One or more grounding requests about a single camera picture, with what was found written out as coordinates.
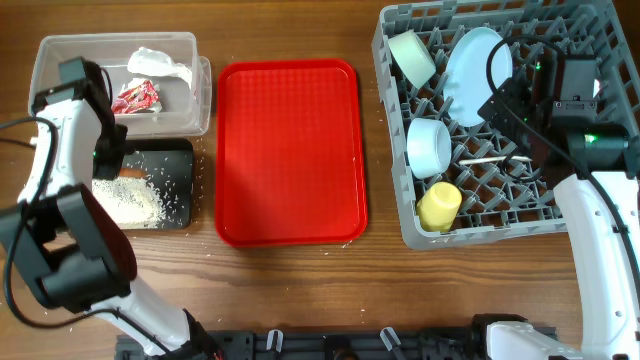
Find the white napkin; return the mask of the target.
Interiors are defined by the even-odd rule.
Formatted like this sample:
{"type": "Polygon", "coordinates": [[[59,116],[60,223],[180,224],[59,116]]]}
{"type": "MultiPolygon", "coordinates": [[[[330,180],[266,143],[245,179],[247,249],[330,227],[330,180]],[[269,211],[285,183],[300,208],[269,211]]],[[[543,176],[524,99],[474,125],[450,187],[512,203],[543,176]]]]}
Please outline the white napkin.
{"type": "Polygon", "coordinates": [[[150,77],[175,77],[192,88],[193,73],[182,63],[176,63],[166,53],[140,47],[129,58],[127,70],[130,73],[150,77]]]}

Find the white plastic spoon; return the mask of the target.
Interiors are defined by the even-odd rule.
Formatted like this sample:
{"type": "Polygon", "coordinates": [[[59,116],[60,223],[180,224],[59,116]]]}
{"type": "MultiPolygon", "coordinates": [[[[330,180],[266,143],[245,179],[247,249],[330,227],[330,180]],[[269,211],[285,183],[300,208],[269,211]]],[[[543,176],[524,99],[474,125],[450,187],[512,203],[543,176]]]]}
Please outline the white plastic spoon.
{"type": "Polygon", "coordinates": [[[464,166],[471,166],[471,165],[476,165],[476,164],[484,164],[484,163],[497,163],[497,162],[504,162],[504,161],[510,161],[510,160],[515,160],[515,161],[520,161],[520,162],[530,162],[532,161],[530,158],[526,157],[526,156],[496,156],[496,157],[485,157],[485,158],[479,158],[479,159],[466,159],[466,160],[460,160],[458,162],[459,165],[464,165],[464,166]]]}

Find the small light blue bowl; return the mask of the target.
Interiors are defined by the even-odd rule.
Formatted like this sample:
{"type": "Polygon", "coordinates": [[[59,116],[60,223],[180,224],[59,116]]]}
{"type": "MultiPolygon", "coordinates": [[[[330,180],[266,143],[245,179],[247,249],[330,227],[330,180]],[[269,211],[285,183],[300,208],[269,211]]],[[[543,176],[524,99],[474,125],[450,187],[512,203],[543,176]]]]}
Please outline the small light blue bowl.
{"type": "Polygon", "coordinates": [[[426,179],[448,169],[452,140],[443,122],[414,119],[409,125],[406,143],[409,167],[417,179],[426,179]]]}

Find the yellow plastic cup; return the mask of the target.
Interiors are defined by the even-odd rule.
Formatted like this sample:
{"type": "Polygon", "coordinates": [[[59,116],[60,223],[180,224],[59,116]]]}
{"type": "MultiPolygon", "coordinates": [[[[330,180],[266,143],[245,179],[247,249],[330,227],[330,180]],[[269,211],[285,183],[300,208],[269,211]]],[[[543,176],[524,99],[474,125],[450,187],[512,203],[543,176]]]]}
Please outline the yellow plastic cup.
{"type": "Polygon", "coordinates": [[[448,232],[462,203],[460,190],[451,183],[435,183],[419,200],[416,213],[421,227],[429,232],[448,232]]]}

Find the green bowl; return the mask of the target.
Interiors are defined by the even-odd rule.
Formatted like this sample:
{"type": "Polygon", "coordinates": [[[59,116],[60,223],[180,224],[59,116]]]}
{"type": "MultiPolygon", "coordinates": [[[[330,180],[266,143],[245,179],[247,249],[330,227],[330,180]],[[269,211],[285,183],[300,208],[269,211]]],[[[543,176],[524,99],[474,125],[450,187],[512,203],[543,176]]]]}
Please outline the green bowl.
{"type": "Polygon", "coordinates": [[[413,30],[390,38],[388,44],[398,67],[414,87],[423,87],[435,75],[435,62],[413,30]]]}

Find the large light blue plate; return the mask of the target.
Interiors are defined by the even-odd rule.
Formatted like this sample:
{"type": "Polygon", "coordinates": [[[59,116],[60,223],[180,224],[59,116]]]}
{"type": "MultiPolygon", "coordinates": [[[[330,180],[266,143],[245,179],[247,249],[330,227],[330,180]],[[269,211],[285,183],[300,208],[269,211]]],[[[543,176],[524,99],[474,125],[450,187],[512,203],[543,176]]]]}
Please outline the large light blue plate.
{"type": "Polygon", "coordinates": [[[443,98],[452,99],[447,112],[459,126],[473,127],[484,122],[478,110],[492,96],[486,64],[490,51],[501,40],[496,31],[478,27],[466,33],[453,48],[445,69],[448,78],[443,98]]]}

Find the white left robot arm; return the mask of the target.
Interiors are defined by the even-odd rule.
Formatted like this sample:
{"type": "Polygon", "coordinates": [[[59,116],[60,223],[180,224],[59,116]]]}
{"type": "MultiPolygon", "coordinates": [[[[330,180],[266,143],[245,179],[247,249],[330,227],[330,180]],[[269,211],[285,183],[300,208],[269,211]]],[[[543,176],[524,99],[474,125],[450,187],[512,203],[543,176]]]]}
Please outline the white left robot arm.
{"type": "Polygon", "coordinates": [[[109,75],[83,57],[60,63],[60,85],[36,94],[26,122],[38,134],[29,180],[1,213],[6,251],[3,292],[21,323],[46,323],[18,307],[18,272],[38,303],[64,308],[59,327],[99,317],[157,359],[222,359],[224,351],[185,309],[164,301],[138,275],[131,243],[91,192],[93,179],[114,180],[129,154],[127,128],[115,121],[109,75]]]}

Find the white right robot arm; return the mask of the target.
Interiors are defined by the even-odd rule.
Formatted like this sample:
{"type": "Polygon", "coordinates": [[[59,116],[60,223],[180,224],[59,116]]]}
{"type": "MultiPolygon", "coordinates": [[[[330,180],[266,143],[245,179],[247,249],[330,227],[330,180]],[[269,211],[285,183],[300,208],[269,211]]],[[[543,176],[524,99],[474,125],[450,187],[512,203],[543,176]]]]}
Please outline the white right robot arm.
{"type": "Polygon", "coordinates": [[[531,81],[493,79],[479,115],[538,165],[569,234],[580,291],[578,359],[639,356],[639,137],[597,119],[596,61],[564,53],[531,81]]]}

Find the red snack wrapper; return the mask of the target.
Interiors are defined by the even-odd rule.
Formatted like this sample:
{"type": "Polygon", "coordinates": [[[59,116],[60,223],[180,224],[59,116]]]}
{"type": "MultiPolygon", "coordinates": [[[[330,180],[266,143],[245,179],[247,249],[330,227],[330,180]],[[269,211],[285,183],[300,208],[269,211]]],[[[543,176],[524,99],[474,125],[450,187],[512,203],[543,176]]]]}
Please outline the red snack wrapper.
{"type": "Polygon", "coordinates": [[[146,78],[134,78],[122,88],[111,109],[114,114],[159,113],[159,86],[146,78]]]}

